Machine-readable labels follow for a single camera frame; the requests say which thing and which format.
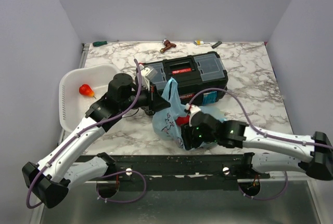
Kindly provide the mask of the light blue plastic bag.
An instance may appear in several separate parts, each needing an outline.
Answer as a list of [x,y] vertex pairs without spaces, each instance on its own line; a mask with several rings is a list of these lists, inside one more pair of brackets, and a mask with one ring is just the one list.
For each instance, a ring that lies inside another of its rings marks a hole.
[[174,78],[168,80],[162,98],[170,103],[170,107],[156,112],[152,118],[152,127],[154,132],[166,141],[174,141],[176,145],[183,150],[194,150],[186,148],[182,138],[181,127],[177,125],[178,117],[185,117],[185,105],[181,104],[178,94],[178,83]]

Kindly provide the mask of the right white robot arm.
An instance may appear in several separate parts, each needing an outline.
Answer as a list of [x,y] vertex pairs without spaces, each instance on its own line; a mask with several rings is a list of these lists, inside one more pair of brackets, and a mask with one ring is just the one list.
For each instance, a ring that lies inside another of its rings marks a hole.
[[227,120],[220,121],[212,115],[198,112],[181,125],[186,150],[204,144],[216,144],[228,149],[260,149],[266,154],[255,154],[251,160],[239,165],[240,174],[251,178],[257,173],[294,171],[308,177],[332,180],[332,145],[325,133],[290,135]]

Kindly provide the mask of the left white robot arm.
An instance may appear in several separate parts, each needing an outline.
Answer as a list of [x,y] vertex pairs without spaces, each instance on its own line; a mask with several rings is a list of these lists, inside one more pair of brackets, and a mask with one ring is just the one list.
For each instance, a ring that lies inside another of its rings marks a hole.
[[22,173],[28,187],[27,207],[33,209],[30,204],[32,194],[41,204],[53,208],[75,184],[98,177],[111,179],[116,172],[114,160],[105,153],[78,168],[74,168],[73,163],[129,110],[145,108],[158,112],[169,106],[155,84],[140,73],[135,79],[125,73],[116,74],[109,82],[107,92],[90,106],[75,130],[56,149],[36,164],[27,162],[23,166]]

